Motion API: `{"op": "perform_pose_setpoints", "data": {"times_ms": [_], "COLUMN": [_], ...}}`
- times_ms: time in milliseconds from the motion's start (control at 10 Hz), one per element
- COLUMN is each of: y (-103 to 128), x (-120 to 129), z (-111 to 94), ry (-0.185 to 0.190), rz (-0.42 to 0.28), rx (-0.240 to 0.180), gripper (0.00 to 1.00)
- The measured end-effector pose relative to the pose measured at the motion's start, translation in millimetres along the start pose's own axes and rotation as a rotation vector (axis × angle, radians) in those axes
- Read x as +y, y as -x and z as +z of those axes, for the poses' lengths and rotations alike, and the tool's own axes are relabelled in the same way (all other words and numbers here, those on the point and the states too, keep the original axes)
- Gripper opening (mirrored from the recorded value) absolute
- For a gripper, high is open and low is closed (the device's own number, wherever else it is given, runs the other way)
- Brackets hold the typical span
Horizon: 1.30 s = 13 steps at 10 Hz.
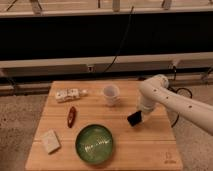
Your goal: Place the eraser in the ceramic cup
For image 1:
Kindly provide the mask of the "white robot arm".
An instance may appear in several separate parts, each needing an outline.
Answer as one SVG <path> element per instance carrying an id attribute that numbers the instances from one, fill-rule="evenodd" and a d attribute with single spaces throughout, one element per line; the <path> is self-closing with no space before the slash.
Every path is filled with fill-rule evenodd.
<path id="1" fill-rule="evenodd" d="M 213 136 L 213 106 L 173 93 L 168 86 L 168 78 L 161 74 L 141 81 L 138 109 L 150 114 L 160 103 Z"/>

